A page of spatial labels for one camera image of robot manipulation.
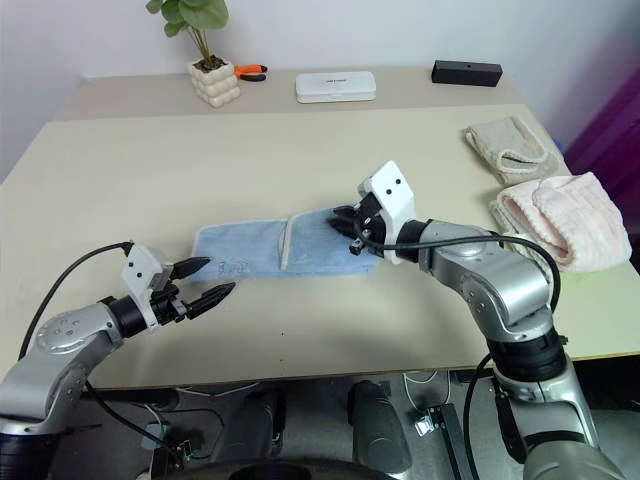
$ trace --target beige towel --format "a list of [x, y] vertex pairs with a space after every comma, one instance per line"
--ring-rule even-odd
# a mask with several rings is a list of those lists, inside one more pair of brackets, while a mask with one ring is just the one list
[[519, 117], [471, 125], [464, 135], [503, 185], [545, 178], [558, 168], [555, 151]]

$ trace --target folded blue towel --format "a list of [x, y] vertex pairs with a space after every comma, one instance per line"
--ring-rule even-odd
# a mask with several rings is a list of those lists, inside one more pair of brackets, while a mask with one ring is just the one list
[[211, 262], [193, 281], [261, 277], [320, 277], [372, 271], [380, 258], [368, 251], [355, 256], [351, 240], [328, 223], [331, 209], [285, 220], [229, 223], [204, 227], [196, 234], [193, 256]]

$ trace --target black cable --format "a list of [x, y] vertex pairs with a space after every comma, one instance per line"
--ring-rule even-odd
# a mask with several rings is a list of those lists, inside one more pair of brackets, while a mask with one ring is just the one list
[[60, 285], [62, 285], [62, 282], [64, 282], [64, 280], [69, 276], [69, 274], [72, 271], [74, 271], [76, 267], [78, 267], [78, 265], [80, 265], [81, 263], [84, 263], [86, 260], [90, 259], [91, 257], [95, 257], [100, 253], [108, 252], [109, 250], [116, 250], [118, 248], [123, 249], [125, 253], [128, 254], [132, 246], [133, 246], [133, 242], [121, 242], [121, 243], [114, 243], [112, 245], [106, 245], [104, 247], [96, 248], [95, 250], [92, 250], [89, 253], [83, 255], [82, 257], [77, 259], [75, 262], [73, 262], [71, 265], [69, 265], [67, 269], [64, 272], [62, 272], [62, 275], [60, 275], [58, 279], [55, 281], [55, 283], [51, 286], [51, 288], [47, 292], [47, 295], [44, 297], [44, 299], [40, 303], [40, 306], [38, 307], [36, 314], [33, 316], [33, 319], [29, 324], [29, 328], [27, 328], [27, 332], [24, 335], [24, 339], [22, 340], [22, 346], [20, 347], [18, 360], [22, 359], [27, 354], [27, 349], [29, 348], [29, 342], [31, 341], [33, 332], [36, 329], [38, 322], [40, 321], [40, 317], [42, 317], [42, 314], [44, 313], [44, 309], [47, 308], [47, 305], [51, 301], [51, 298], [53, 297], [53, 295], [56, 293], [56, 290], [60, 288]]
[[[166, 410], [166, 411], [162, 411], [162, 412], [159, 412], [159, 411], [157, 411], [157, 410], [155, 410], [153, 408], [152, 408], [152, 410], [154, 412], [156, 412], [158, 415], [165, 415], [167, 413], [191, 413], [191, 412], [212, 413], [213, 415], [216, 416], [216, 418], [220, 422], [220, 428], [223, 429], [225, 427], [224, 420], [222, 420], [222, 415], [220, 415], [213, 408], [183, 408], [183, 409], [178, 409], [178, 410]], [[213, 455], [213, 452], [216, 450], [216, 445], [218, 444], [218, 440], [219, 439], [220, 439], [220, 436], [218, 436], [218, 438], [216, 439], [216, 441], [213, 444], [213, 447], [211, 448], [211, 452], [209, 452], [207, 455], [202, 455], [202, 456], [191, 455], [191, 458], [193, 460], [206, 460], [209, 457], [211, 457], [211, 455]]]
[[100, 394], [98, 394], [98, 392], [96, 391], [95, 388], [93, 388], [93, 385], [91, 385], [91, 383], [89, 382], [89, 380], [87, 380], [85, 382], [85, 386], [87, 387], [87, 391], [89, 392], [89, 394], [93, 397], [93, 399], [96, 401], [96, 403], [98, 405], [100, 405], [102, 407], [102, 409], [108, 413], [112, 418], [114, 418], [115, 420], [117, 420], [118, 422], [120, 422], [122, 425], [124, 425], [125, 427], [130, 428], [131, 430], [133, 430], [136, 433], [139, 433], [140, 435], [142, 435], [143, 437], [148, 438], [149, 440], [151, 440], [152, 442], [157, 443], [158, 445], [160, 445], [160, 447], [162, 447], [163, 449], [165, 449], [167, 452], [169, 452], [169, 455], [171, 455], [171, 457], [173, 458], [174, 462], [176, 465], [180, 464], [180, 460], [178, 457], [178, 454], [175, 450], [175, 448], [173, 448], [171, 445], [169, 445], [167, 442], [165, 442], [164, 440], [162, 440], [159, 437], [156, 437], [155, 435], [153, 435], [152, 433], [147, 432], [145, 429], [139, 427], [138, 425], [136, 425], [135, 423], [130, 422], [129, 420], [127, 420], [126, 418], [124, 418], [122, 415], [120, 415], [118, 412], [116, 412], [115, 410], [113, 410], [109, 405], [107, 405], [105, 403], [105, 401], [102, 399], [102, 397], [100, 396]]
[[[556, 307], [558, 306], [558, 300], [560, 299], [560, 271], [558, 270], [558, 265], [556, 261], [553, 259], [551, 254], [547, 252], [542, 246], [538, 245], [529, 240], [525, 240], [524, 238], [518, 237], [509, 237], [506, 235], [482, 235], [482, 236], [472, 236], [472, 237], [462, 237], [462, 238], [452, 238], [449, 240], [438, 240], [433, 242], [415, 242], [415, 243], [401, 243], [401, 244], [391, 244], [385, 245], [383, 243], [374, 242], [366, 238], [362, 232], [362, 228], [360, 227], [359, 221], [354, 221], [353, 229], [357, 237], [360, 241], [366, 246], [373, 250], [384, 251], [384, 250], [416, 250], [421, 248], [437, 248], [437, 247], [446, 247], [451, 245], [462, 245], [467, 243], [486, 243], [486, 242], [504, 242], [504, 243], [515, 243], [518, 245], [523, 245], [527, 248], [534, 250], [538, 253], [545, 262], [549, 265], [551, 269], [551, 276], [553, 279], [553, 291], [551, 294], [551, 300], [549, 302], [551, 311], [555, 312]], [[464, 399], [464, 412], [462, 415], [462, 430], [464, 434], [464, 447], [467, 454], [467, 459], [469, 461], [469, 467], [471, 468], [471, 474], [474, 480], [479, 480], [478, 469], [476, 467], [475, 460], [473, 458], [473, 450], [471, 447], [471, 438], [469, 434], [469, 418], [470, 418], [470, 410], [471, 410], [471, 400], [473, 398], [473, 391], [475, 389], [476, 383], [478, 383], [478, 379], [480, 378], [480, 374], [482, 370], [487, 365], [487, 363], [491, 360], [491, 354], [487, 354], [478, 364], [473, 378], [471, 379], [471, 383], [469, 383], [469, 387], [467, 388], [467, 393]]]
[[469, 468], [471, 469], [471, 476], [473, 477], [473, 480], [479, 480], [480, 476], [478, 475], [476, 462], [473, 458], [473, 450], [471, 448], [471, 437], [469, 435], [469, 416], [471, 411], [471, 399], [473, 397], [473, 390], [476, 387], [476, 383], [478, 383], [478, 379], [480, 378], [480, 374], [482, 373], [482, 370], [487, 365], [489, 360], [491, 360], [491, 354], [488, 353], [480, 361], [480, 363], [476, 367], [476, 371], [473, 372], [471, 383], [469, 383], [469, 387], [467, 388], [467, 394], [464, 397], [464, 410], [462, 412], [462, 432], [464, 434], [464, 449], [467, 453], [467, 459], [469, 460]]
[[549, 252], [547, 252], [537, 243], [534, 243], [530, 240], [525, 240], [524, 238], [518, 237], [509, 237], [506, 235], [479, 235], [474, 237], [438, 240], [435, 242], [395, 243], [391, 245], [385, 245], [383, 243], [374, 242], [366, 238], [362, 233], [362, 228], [360, 227], [360, 223], [358, 221], [353, 222], [353, 230], [360, 241], [365, 244], [365, 246], [374, 250], [416, 250], [421, 248], [437, 248], [447, 247], [451, 245], [462, 245], [466, 243], [487, 242], [517, 243], [518, 245], [523, 245], [538, 253], [549, 265], [549, 268], [551, 269], [551, 276], [553, 278], [553, 293], [551, 294], [551, 301], [549, 302], [551, 305], [551, 311], [555, 311], [556, 306], [558, 305], [558, 299], [560, 298], [560, 271], [558, 270], [558, 265], [556, 264], [556, 261], [553, 259], [553, 257], [549, 254]]
[[[29, 342], [31, 341], [33, 332], [36, 329], [36, 326], [38, 325], [38, 322], [40, 321], [40, 318], [42, 317], [44, 310], [47, 308], [47, 305], [49, 305], [49, 302], [53, 298], [53, 295], [56, 293], [58, 288], [60, 288], [60, 285], [62, 285], [62, 282], [64, 282], [64, 280], [69, 276], [69, 274], [73, 272], [80, 264], [84, 263], [91, 257], [95, 257], [100, 253], [108, 252], [110, 250], [117, 250], [118, 248], [121, 248], [122, 250], [124, 250], [125, 254], [128, 254], [132, 246], [133, 246], [133, 242], [120, 242], [120, 243], [114, 243], [111, 245], [105, 245], [104, 247], [96, 248], [95, 250], [92, 250], [89, 253], [84, 254], [82, 257], [78, 258], [75, 262], [69, 265], [65, 269], [65, 271], [62, 272], [62, 274], [58, 277], [58, 279], [54, 282], [54, 284], [51, 286], [51, 288], [45, 295], [44, 299], [40, 303], [40, 306], [38, 307], [36, 314], [33, 316], [33, 319], [31, 320], [31, 323], [27, 328], [27, 332], [25, 333], [24, 339], [22, 340], [22, 346], [20, 347], [18, 360], [21, 360], [27, 354], [27, 349], [29, 348]], [[147, 437], [149, 440], [156, 442], [158, 445], [160, 445], [162, 448], [166, 449], [169, 452], [169, 454], [172, 456], [176, 464], [180, 464], [178, 454], [176, 453], [175, 449], [173, 449], [168, 443], [156, 437], [155, 435], [152, 435], [146, 430], [138, 427], [136, 424], [130, 422], [129, 420], [127, 420], [126, 418], [122, 417], [117, 412], [115, 412], [111, 407], [109, 407], [109, 405], [107, 405], [104, 402], [104, 400], [100, 397], [100, 395], [95, 390], [95, 388], [93, 388], [91, 383], [89, 383], [89, 380], [85, 382], [85, 386], [87, 387], [87, 391], [90, 393], [93, 399], [98, 403], [98, 405], [102, 407], [102, 409], [107, 414], [109, 414], [115, 420], [120, 422], [122, 425], [130, 428], [131, 430], [139, 433], [144, 437]]]

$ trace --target white plant pot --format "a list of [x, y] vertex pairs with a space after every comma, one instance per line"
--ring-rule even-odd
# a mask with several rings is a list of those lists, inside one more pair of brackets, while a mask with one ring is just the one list
[[227, 62], [226, 65], [208, 73], [194, 67], [194, 63], [197, 61], [187, 65], [187, 71], [191, 75], [191, 83], [196, 93], [202, 100], [218, 108], [240, 96], [240, 87], [232, 63]]

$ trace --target orange pliers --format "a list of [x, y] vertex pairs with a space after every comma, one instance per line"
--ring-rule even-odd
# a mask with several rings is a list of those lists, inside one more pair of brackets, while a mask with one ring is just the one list
[[267, 79], [264, 72], [267, 70], [264, 65], [236, 65], [235, 74], [240, 80], [247, 82], [264, 82]]

